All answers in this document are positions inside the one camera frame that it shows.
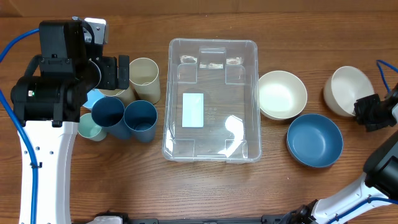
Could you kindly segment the light blue small cup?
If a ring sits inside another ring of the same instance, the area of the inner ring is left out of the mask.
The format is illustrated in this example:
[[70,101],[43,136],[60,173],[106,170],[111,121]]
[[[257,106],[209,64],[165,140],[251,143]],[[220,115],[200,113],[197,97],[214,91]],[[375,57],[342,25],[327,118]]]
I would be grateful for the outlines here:
[[100,92],[98,89],[93,89],[87,93],[87,101],[83,104],[83,107],[92,110],[94,104],[102,98],[104,98],[102,92]]

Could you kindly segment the cream bowl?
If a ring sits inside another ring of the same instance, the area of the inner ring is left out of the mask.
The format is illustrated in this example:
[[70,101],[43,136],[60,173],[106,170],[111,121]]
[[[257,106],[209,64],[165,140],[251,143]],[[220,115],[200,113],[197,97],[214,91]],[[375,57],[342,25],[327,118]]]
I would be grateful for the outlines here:
[[323,98],[329,109],[344,117],[355,116],[356,101],[373,94],[375,92],[369,78],[352,66],[337,69],[323,88]]
[[261,113],[273,120],[285,120],[299,115],[305,108],[308,93],[304,83],[293,73],[275,70],[259,79]]

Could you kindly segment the dark blue bowl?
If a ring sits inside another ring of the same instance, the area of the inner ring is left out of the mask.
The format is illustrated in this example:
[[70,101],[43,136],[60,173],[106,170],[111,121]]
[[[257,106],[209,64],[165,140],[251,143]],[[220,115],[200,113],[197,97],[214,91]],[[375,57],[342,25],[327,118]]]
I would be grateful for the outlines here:
[[286,146],[297,162],[312,168],[326,168],[342,155],[344,140],[331,119],[320,114],[305,114],[290,124]]

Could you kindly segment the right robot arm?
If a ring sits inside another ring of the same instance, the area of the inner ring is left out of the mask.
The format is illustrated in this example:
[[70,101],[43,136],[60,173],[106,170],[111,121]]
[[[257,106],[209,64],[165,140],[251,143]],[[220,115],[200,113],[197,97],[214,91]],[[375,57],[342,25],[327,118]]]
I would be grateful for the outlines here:
[[[381,101],[377,94],[354,104],[357,121],[368,131],[397,123],[397,87]],[[397,203],[397,133],[367,159],[364,174],[331,197],[302,205],[281,218],[281,223],[346,223],[380,206]]]

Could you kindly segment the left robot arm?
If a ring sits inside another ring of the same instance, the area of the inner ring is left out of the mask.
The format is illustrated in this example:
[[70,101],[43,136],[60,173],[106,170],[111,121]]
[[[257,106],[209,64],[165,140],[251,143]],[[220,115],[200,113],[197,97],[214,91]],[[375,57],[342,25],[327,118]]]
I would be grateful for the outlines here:
[[97,88],[125,90],[129,58],[105,57],[104,19],[39,24],[41,52],[11,90],[22,151],[20,223],[70,223],[70,168],[80,109]]

